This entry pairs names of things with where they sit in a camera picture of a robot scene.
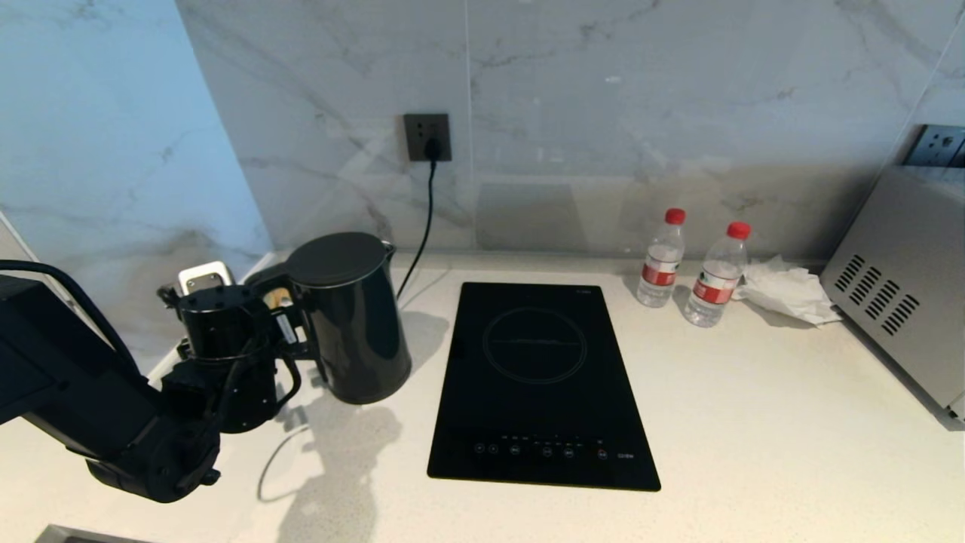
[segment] gray wall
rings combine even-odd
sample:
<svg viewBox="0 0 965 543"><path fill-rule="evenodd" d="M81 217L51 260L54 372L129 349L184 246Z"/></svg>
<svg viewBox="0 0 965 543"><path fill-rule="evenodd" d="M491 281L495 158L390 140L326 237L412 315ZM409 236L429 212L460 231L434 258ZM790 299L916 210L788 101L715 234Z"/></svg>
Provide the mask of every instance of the gray wall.
<svg viewBox="0 0 965 543"><path fill-rule="evenodd" d="M742 219L824 258L910 123L965 103L962 0L177 2L281 247L415 246L397 116L447 111L430 248L633 252L677 205L691 256Z"/></svg>
<svg viewBox="0 0 965 543"><path fill-rule="evenodd" d="M271 245L171 0L0 0L0 211L143 370L182 336L154 296Z"/></svg>

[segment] kettle lid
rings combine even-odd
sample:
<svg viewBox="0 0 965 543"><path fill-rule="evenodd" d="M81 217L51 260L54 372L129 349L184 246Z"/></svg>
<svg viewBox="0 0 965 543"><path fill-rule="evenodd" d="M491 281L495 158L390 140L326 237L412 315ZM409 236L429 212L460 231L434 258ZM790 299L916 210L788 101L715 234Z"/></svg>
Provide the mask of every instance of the kettle lid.
<svg viewBox="0 0 965 543"><path fill-rule="evenodd" d="M296 283L334 287L368 276L382 266L385 255L385 245L372 234L342 232L301 245L285 267Z"/></svg>

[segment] plastic water bottle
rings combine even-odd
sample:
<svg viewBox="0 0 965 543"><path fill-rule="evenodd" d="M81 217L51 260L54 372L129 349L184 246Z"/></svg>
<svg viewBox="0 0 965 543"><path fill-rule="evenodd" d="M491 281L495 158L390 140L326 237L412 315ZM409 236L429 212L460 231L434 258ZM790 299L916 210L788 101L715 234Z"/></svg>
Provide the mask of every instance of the plastic water bottle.
<svg viewBox="0 0 965 543"><path fill-rule="evenodd" d="M744 241L751 235L751 225L732 222L727 236L715 243L703 261L703 269L683 316L690 324L710 328L724 316L724 307L731 299L741 274L747 268L747 248Z"/></svg>
<svg viewBox="0 0 965 543"><path fill-rule="evenodd" d="M674 293L676 269L683 260L683 233L680 230L686 217L684 210L668 209L664 224L647 247L647 259L637 286L637 300L647 307L663 307Z"/></svg>

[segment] power cord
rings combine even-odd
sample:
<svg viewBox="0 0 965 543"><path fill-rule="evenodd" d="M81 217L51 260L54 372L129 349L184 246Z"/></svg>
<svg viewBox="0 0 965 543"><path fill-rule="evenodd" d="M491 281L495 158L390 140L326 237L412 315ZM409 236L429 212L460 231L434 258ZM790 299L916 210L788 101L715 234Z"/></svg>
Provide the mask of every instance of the power cord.
<svg viewBox="0 0 965 543"><path fill-rule="evenodd" d="M412 275L412 271L416 269L416 264L419 263L419 258L422 257L422 251L426 248L426 241L428 240L428 231L432 227L432 180L435 179L435 164L442 156L442 145L439 140L430 138L426 142L426 158L430 160L428 167L428 218L426 219L426 232L423 234L422 243L419 244L419 250L416 251L416 258L412 261L412 265L409 266L409 271L405 274L405 279L402 280L402 286L399 287L399 291L396 293L396 300L402 297L402 291L405 289L405 283L409 282L409 276Z"/></svg>

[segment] induction cooktop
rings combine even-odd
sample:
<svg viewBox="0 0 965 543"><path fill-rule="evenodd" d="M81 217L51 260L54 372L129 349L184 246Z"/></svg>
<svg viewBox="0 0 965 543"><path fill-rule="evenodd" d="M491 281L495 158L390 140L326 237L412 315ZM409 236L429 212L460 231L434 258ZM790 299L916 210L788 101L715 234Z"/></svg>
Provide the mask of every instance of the induction cooktop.
<svg viewBox="0 0 965 543"><path fill-rule="evenodd" d="M660 490L599 287L462 285L428 475Z"/></svg>

